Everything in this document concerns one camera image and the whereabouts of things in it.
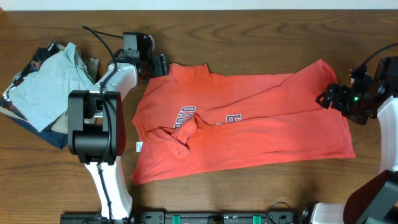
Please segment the red printed t-shirt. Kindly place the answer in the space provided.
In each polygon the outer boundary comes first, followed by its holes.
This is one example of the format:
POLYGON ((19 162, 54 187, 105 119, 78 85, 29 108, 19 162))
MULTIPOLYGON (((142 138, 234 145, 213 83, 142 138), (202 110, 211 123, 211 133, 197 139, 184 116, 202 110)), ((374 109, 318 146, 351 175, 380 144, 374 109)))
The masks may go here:
POLYGON ((171 64, 149 81, 132 123, 135 184, 281 162, 355 156, 349 125, 316 103, 336 82, 317 60, 295 73, 221 75, 171 64))

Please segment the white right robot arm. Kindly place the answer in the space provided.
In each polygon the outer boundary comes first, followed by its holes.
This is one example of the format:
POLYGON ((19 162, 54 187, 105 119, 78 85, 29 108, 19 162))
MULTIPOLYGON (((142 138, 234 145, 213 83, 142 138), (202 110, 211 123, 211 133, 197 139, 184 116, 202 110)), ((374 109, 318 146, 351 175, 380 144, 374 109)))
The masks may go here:
POLYGON ((381 161, 378 174, 345 203, 316 203, 311 224, 397 223, 397 85, 377 82, 366 88, 330 85, 317 103, 332 107, 359 124, 376 118, 381 128, 381 161))

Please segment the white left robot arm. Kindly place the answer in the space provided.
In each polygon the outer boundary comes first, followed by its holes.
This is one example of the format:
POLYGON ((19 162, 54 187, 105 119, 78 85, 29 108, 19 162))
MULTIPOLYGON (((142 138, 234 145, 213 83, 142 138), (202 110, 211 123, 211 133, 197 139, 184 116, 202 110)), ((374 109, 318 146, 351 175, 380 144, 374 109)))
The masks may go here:
POLYGON ((124 180, 121 156, 126 147, 122 100, 140 78, 169 72, 167 57, 121 57, 89 90, 68 96, 68 148, 93 178, 101 210, 97 214, 63 214, 61 223, 133 223, 133 199, 124 180))

